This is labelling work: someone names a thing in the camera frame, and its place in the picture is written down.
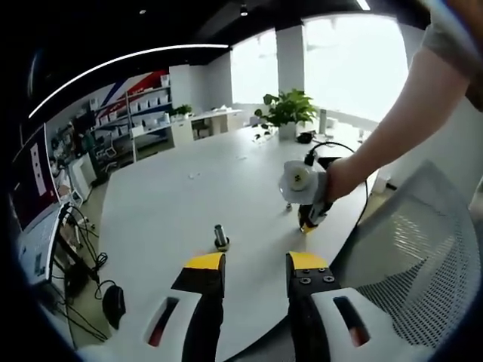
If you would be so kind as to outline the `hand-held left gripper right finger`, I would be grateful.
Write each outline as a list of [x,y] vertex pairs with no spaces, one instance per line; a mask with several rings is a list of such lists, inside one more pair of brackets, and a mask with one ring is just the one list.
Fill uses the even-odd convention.
[[288,317],[297,361],[394,361],[391,318],[353,288],[342,288],[327,262],[286,255]]

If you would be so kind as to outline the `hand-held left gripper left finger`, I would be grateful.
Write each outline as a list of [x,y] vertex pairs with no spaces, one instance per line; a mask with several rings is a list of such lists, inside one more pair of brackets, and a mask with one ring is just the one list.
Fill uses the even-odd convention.
[[157,361],[214,361],[223,323],[224,253],[191,258],[149,322],[145,341]]

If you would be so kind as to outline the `person's right hand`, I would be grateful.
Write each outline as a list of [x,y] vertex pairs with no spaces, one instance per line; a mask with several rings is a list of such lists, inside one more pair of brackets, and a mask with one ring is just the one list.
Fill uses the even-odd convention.
[[369,174],[366,166],[354,155],[335,160],[327,169],[326,201],[332,203],[348,195],[363,183]]

